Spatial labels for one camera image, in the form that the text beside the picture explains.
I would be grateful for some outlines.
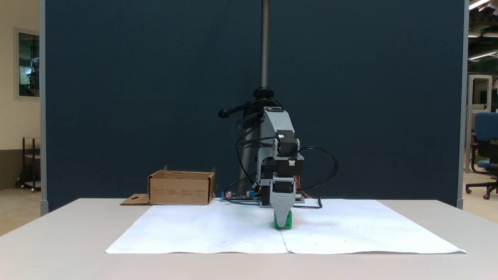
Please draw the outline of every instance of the white table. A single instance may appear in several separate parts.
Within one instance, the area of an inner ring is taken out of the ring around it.
[[[498,279],[498,224],[438,201],[380,200],[466,255],[105,254],[150,207],[122,201],[78,199],[1,236],[0,279]]]

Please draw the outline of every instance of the floor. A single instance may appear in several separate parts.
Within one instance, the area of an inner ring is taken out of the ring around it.
[[[486,175],[464,174],[464,184],[491,181]],[[473,188],[471,194],[464,191],[464,210],[498,223],[498,194],[484,200],[485,193],[485,188]],[[30,189],[0,190],[0,236],[40,217],[40,198],[40,192]]]
[[[0,236],[39,218],[40,199],[31,189],[0,190]]]

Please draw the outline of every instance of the cardboard box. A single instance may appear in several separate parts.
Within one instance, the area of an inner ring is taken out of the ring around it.
[[[169,171],[167,167],[147,180],[147,194],[134,194],[121,205],[208,205],[213,198],[216,170]]]

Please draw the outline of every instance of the vertical threaded rod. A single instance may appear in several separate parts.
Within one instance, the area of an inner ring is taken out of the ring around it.
[[[268,87],[268,52],[270,41],[270,0],[261,0],[261,72],[259,86]]]

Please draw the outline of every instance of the green cube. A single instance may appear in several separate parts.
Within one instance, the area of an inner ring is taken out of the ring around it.
[[[275,213],[273,214],[273,224],[275,225],[275,228],[278,230],[290,230],[292,228],[292,211],[289,211],[289,214],[287,214],[287,219],[285,220],[285,225],[283,227],[279,227],[277,224],[277,217],[275,216]]]

